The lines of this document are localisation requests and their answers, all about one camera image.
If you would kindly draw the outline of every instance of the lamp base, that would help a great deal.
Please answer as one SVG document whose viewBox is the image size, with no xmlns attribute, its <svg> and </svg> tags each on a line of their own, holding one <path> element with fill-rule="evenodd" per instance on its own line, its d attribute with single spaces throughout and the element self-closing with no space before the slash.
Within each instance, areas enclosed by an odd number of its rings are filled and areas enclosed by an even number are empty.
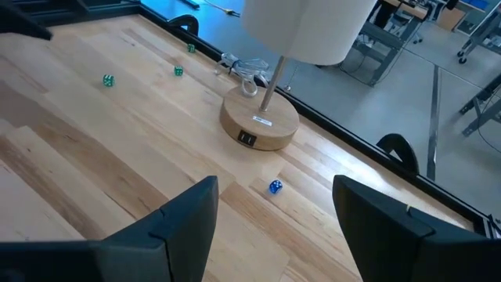
<svg viewBox="0 0 501 282">
<path fill-rule="evenodd" d="M 257 150 L 278 150 L 287 146 L 299 128 L 299 115 L 292 104 L 275 94 L 266 112 L 259 106 L 266 89 L 259 87 L 252 98 L 240 87 L 226 93 L 219 120 L 226 133 L 237 142 Z"/>
</svg>

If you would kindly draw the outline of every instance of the gray floor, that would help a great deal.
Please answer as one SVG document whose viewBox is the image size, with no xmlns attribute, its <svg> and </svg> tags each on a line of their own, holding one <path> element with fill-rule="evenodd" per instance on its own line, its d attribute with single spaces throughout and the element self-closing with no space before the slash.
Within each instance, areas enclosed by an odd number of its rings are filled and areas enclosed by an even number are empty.
<svg viewBox="0 0 501 282">
<path fill-rule="evenodd" d="M 241 27 L 240 19 L 202 4 L 199 11 L 175 0 L 145 0 L 167 18 L 191 13 L 200 21 L 199 36 L 223 52 L 240 59 L 260 57 L 275 66 L 278 54 L 268 51 Z M 241 11 L 243 1 L 220 0 L 219 5 Z M 422 173 L 426 173 L 428 133 L 434 65 L 440 69 L 440 113 L 437 150 L 437 183 L 486 213 L 501 216 L 501 154 L 495 152 L 478 133 L 467 139 L 460 132 L 474 119 L 474 112 L 459 116 L 457 111 L 480 87 L 501 73 L 501 56 L 485 49 L 474 50 L 464 65 L 456 53 L 467 40 L 426 23 L 420 28 L 424 41 L 406 46 L 386 78 L 374 88 L 360 83 L 336 67 L 318 67 L 291 60 L 282 86 L 363 139 L 375 143 L 396 132 L 413 145 Z M 358 68 L 362 56 L 351 51 L 344 62 L 347 71 Z M 368 81 L 377 64 L 366 59 L 353 74 Z M 482 134 L 501 148 L 501 125 L 489 122 Z"/>
</svg>

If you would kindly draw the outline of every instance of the lamp pole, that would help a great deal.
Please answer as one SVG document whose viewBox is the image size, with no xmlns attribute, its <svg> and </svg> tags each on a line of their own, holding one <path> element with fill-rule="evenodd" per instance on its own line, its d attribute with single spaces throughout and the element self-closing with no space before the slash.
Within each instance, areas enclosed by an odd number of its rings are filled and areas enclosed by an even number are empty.
<svg viewBox="0 0 501 282">
<path fill-rule="evenodd" d="M 281 56 L 279 63 L 276 65 L 272 80 L 270 81 L 269 86 L 266 89 L 265 98 L 263 98 L 261 106 L 259 107 L 259 110 L 262 112 L 266 112 L 268 110 L 269 101 L 272 99 L 276 85 L 279 83 L 279 78 L 282 76 L 283 67 L 285 67 L 286 61 L 287 58 L 285 56 Z"/>
</svg>

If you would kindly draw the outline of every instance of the lamp shade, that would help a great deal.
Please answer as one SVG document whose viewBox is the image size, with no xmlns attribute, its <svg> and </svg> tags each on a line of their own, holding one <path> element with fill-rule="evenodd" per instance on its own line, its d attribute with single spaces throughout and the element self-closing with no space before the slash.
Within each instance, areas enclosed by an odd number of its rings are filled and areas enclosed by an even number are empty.
<svg viewBox="0 0 501 282">
<path fill-rule="evenodd" d="M 376 0 L 245 0 L 244 28 L 281 56 L 331 65 L 344 60 Z"/>
</svg>

